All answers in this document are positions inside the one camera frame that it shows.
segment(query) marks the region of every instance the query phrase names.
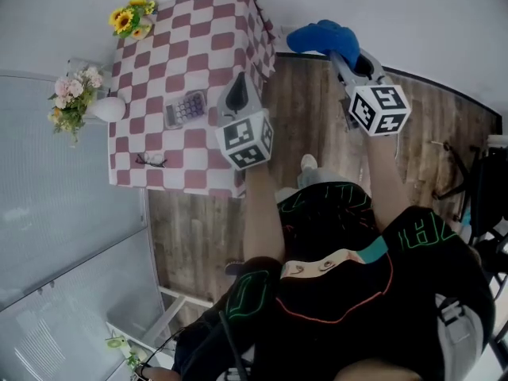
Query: person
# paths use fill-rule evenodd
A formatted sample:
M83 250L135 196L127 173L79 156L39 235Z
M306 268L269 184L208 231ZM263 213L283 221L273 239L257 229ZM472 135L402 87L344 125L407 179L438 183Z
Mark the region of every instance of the person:
M494 324L482 269L431 209L410 205L393 137L365 140L371 198L309 155L300 190L282 190L279 203L266 164L246 171L241 272L179 334L172 370L138 373L153 381L468 373Z

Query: white vase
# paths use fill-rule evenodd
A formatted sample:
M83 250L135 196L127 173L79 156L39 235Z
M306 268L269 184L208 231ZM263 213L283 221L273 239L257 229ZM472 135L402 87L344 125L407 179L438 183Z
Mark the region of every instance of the white vase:
M120 98L102 98L87 108L87 113L108 123L120 121L125 115L125 103Z

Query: shoe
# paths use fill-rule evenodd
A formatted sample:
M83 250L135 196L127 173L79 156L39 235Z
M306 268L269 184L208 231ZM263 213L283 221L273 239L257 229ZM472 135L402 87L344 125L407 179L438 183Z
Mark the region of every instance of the shoe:
M305 154L302 157L302 162L300 163L300 167L302 168L302 171L305 168L318 169L318 162L316 161L316 159L312 155Z

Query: blue cloth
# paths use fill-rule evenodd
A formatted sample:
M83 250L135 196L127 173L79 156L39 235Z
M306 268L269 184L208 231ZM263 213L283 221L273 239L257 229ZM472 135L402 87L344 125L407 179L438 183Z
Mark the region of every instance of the blue cloth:
M330 20L321 20L293 31L287 36L287 45L297 53L318 51L328 56L330 51L337 51L351 68L356 66L360 56L360 44L355 33Z

